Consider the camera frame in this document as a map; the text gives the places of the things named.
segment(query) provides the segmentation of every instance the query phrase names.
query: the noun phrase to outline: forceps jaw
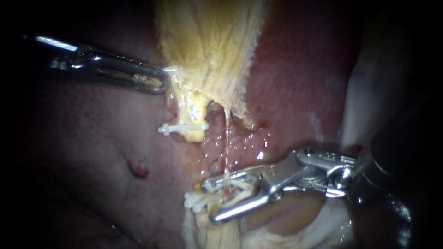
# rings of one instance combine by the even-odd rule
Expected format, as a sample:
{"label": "forceps jaw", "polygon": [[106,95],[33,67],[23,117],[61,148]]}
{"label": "forceps jaw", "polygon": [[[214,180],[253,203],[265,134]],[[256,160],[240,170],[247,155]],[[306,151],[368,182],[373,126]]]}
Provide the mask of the forceps jaw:
{"label": "forceps jaw", "polygon": [[[229,221],[279,200],[285,192],[315,190],[327,198],[344,198],[353,180],[356,159],[342,153],[321,149],[293,150],[276,164],[260,165],[232,172],[234,179],[255,174],[259,179],[258,194],[209,215],[214,224]],[[223,182],[223,176],[209,178],[206,184]]]}
{"label": "forceps jaw", "polygon": [[26,69],[63,73],[149,94],[161,94],[170,86],[168,73],[149,63],[51,36],[22,38],[21,52],[24,52],[18,56],[22,61],[16,64]]}

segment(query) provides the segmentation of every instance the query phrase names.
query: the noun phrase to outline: laparoscopic forceps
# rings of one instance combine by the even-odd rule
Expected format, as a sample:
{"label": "laparoscopic forceps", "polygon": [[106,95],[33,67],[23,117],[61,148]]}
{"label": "laparoscopic forceps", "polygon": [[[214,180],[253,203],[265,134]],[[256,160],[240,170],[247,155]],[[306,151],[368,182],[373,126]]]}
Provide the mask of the laparoscopic forceps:
{"label": "laparoscopic forceps", "polygon": [[[229,181],[246,182],[257,190],[249,198],[209,213],[210,220],[221,224],[278,201],[293,191],[319,191],[327,198],[346,198],[355,205],[369,205],[402,186],[426,187],[429,175],[423,168],[438,161],[434,156],[438,152],[428,146],[440,132],[437,130],[440,127],[434,125],[435,93],[425,89],[400,108],[358,157],[301,147],[279,162],[231,171]],[[202,180],[200,189],[210,193],[224,181],[224,175],[210,177]]]}
{"label": "laparoscopic forceps", "polygon": [[15,66],[31,74],[68,75],[149,94],[161,94],[170,85],[160,67],[89,45],[43,35],[22,36],[19,43]]}

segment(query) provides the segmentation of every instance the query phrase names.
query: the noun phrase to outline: yellow fat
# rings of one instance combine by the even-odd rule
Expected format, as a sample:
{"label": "yellow fat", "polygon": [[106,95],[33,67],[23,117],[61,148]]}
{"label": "yellow fat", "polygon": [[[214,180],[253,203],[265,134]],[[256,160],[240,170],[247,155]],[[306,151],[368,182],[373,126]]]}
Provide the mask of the yellow fat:
{"label": "yellow fat", "polygon": [[[159,49],[178,102],[178,124],[206,123],[214,101],[247,114],[245,80],[263,22],[262,0],[158,0]],[[200,142],[204,131],[180,133]]]}

